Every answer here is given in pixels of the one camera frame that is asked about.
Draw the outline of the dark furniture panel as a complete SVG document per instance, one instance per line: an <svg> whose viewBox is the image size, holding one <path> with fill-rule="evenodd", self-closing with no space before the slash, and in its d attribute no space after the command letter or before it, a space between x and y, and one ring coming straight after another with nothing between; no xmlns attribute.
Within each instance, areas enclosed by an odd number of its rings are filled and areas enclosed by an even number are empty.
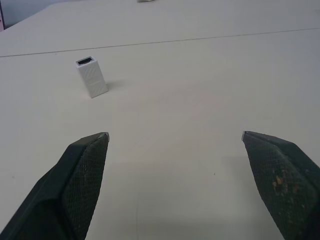
<svg viewBox="0 0 320 240"><path fill-rule="evenodd" d="M4 23L4 16L3 16L3 9L0 0L0 32L5 30L5 23Z"/></svg>

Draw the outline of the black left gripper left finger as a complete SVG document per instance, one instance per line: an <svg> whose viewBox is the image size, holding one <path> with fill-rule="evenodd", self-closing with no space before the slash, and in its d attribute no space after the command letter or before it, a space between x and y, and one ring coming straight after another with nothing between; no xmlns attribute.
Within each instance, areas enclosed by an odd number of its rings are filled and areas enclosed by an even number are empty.
<svg viewBox="0 0 320 240"><path fill-rule="evenodd" d="M70 144L34 185L0 240L85 240L100 195L110 136Z"/></svg>

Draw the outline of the small white rectangular box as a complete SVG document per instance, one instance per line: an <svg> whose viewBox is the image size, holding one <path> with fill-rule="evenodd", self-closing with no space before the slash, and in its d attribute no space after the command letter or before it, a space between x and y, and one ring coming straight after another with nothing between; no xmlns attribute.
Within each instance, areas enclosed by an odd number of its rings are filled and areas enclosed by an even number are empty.
<svg viewBox="0 0 320 240"><path fill-rule="evenodd" d="M94 57L88 56L77 60L75 66L91 99L108 92L107 83Z"/></svg>

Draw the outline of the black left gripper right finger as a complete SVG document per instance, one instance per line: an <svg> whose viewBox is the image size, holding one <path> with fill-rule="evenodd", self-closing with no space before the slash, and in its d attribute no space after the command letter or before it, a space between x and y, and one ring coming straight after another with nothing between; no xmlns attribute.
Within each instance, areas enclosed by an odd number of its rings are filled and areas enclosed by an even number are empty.
<svg viewBox="0 0 320 240"><path fill-rule="evenodd" d="M320 240L320 167L296 144L244 131L259 195L284 240Z"/></svg>

